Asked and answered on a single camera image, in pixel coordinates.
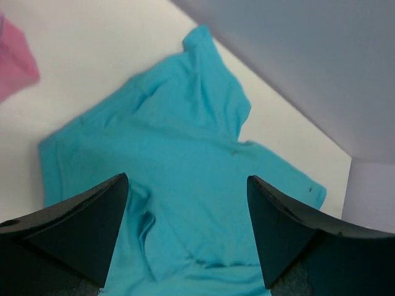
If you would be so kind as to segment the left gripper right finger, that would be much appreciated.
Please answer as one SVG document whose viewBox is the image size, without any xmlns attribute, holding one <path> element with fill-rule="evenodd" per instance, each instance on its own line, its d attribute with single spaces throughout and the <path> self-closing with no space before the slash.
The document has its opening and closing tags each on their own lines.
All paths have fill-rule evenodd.
<svg viewBox="0 0 395 296">
<path fill-rule="evenodd" d="M 394 234 L 316 210 L 260 179 L 247 201 L 266 289 L 393 289 Z"/>
</svg>

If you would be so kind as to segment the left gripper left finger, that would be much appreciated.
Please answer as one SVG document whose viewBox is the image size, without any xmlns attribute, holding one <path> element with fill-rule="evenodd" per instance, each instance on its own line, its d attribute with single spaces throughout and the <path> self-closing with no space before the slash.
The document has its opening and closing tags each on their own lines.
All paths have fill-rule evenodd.
<svg viewBox="0 0 395 296">
<path fill-rule="evenodd" d="M 1 286 L 106 283 L 128 198 L 121 173 L 75 197 L 1 223 Z"/>
</svg>

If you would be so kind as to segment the teal t-shirt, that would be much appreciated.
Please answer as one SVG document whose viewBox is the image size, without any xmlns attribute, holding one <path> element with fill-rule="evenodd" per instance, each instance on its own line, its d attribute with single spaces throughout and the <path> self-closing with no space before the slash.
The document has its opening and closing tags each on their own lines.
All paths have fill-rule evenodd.
<svg viewBox="0 0 395 296">
<path fill-rule="evenodd" d="M 39 144 L 45 206 L 128 176 L 105 295 L 268 295 L 247 178 L 314 208 L 326 189 L 264 146 L 239 141 L 250 109 L 209 29 L 197 27 L 182 53 Z"/>
</svg>

